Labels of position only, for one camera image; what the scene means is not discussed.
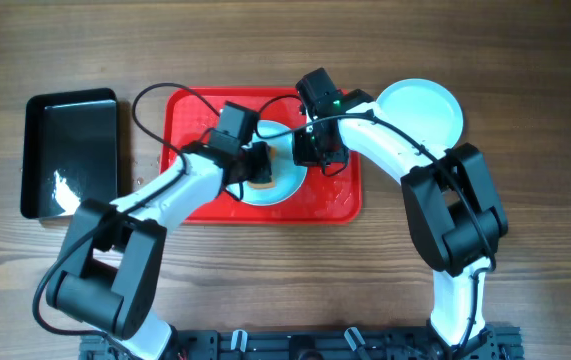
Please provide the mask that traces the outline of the orange green sponge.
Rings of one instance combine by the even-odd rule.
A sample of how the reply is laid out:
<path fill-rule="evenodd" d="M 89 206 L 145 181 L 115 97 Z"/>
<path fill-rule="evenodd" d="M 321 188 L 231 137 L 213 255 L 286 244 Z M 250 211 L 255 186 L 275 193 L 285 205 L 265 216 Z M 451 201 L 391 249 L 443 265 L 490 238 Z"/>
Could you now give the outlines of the orange green sponge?
<path fill-rule="evenodd" d="M 271 146 L 268 147 L 269 150 L 269 157 L 273 160 L 276 157 L 276 149 L 272 148 Z M 263 189 L 270 189 L 276 186 L 276 180 L 272 175 L 269 175 L 266 179 L 257 180 L 255 182 L 248 181 L 248 186 L 253 189 L 263 190 Z"/>

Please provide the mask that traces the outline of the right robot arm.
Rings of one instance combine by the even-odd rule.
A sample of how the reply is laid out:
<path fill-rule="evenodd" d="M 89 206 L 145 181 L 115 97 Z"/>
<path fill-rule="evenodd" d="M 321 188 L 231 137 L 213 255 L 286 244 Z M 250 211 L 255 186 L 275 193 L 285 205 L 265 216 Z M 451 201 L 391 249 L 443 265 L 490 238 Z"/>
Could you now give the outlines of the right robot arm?
<path fill-rule="evenodd" d="M 378 97 L 339 89 L 323 68 L 295 86 L 307 117 L 295 161 L 324 167 L 356 152 L 401 187 L 412 243 L 433 271 L 428 328 L 449 359 L 484 342 L 483 287 L 508 221 L 482 153 L 458 141 L 461 106 L 443 86 L 406 79 Z"/>

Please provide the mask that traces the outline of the light blue plate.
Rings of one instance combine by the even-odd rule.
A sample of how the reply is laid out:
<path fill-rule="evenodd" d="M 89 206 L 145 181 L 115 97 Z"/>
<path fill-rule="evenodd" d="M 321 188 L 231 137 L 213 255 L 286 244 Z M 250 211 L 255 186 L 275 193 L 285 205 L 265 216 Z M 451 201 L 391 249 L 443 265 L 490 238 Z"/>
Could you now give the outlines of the light blue plate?
<path fill-rule="evenodd" d="M 452 93 L 427 79 L 388 86 L 376 103 L 390 122 L 416 141 L 453 148 L 464 128 L 462 108 Z"/>
<path fill-rule="evenodd" d="M 275 157 L 271 160 L 274 185 L 257 189 L 248 182 L 243 182 L 227 187 L 236 197 L 240 196 L 240 187 L 243 187 L 242 201 L 253 206 L 275 205 L 287 200 L 299 190 L 307 175 L 306 167 L 294 164 L 292 134 L 268 139 L 266 143 L 276 150 Z"/>

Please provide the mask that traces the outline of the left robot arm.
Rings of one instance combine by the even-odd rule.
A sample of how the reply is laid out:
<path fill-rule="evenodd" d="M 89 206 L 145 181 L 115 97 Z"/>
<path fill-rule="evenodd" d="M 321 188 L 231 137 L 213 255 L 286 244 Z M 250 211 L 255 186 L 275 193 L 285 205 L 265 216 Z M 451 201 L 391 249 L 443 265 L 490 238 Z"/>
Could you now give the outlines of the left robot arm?
<path fill-rule="evenodd" d="M 174 165 L 111 203 L 87 199 L 74 213 L 56 262 L 38 285 L 46 302 L 88 324 L 130 359 L 179 359 L 176 329 L 151 309 L 165 240 L 230 184 L 247 180 L 258 112 L 228 102 L 205 142 L 180 149 Z"/>

